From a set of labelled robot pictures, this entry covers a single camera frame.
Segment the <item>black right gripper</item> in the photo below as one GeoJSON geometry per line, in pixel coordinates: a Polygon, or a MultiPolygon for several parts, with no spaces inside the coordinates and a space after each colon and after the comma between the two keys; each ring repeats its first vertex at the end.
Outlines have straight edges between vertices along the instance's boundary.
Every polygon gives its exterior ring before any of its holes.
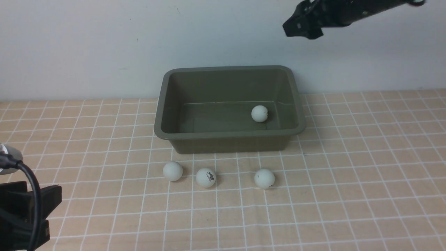
{"type": "Polygon", "coordinates": [[[323,28],[343,28],[349,24],[342,23],[340,0],[303,0],[292,16],[283,23],[285,35],[315,40],[324,35],[323,28]]]}

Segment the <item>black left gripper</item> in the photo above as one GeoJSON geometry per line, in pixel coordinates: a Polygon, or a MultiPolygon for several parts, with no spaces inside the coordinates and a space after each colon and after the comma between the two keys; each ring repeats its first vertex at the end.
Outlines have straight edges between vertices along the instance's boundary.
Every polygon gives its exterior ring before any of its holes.
{"type": "MultiPolygon", "coordinates": [[[[62,187],[52,185],[40,190],[43,212],[35,248],[49,242],[51,231],[47,217],[62,202],[62,187]]],[[[25,181],[3,183],[0,186],[0,249],[2,251],[26,250],[34,221],[34,195],[25,181]]]]}

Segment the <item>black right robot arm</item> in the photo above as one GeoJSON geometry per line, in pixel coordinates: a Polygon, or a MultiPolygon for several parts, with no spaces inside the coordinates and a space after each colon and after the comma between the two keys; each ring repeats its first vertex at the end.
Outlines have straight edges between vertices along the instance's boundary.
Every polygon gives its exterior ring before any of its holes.
{"type": "Polygon", "coordinates": [[[402,5],[419,7],[425,0],[303,0],[283,23],[287,37],[315,40],[323,28],[342,28],[402,5]]]}

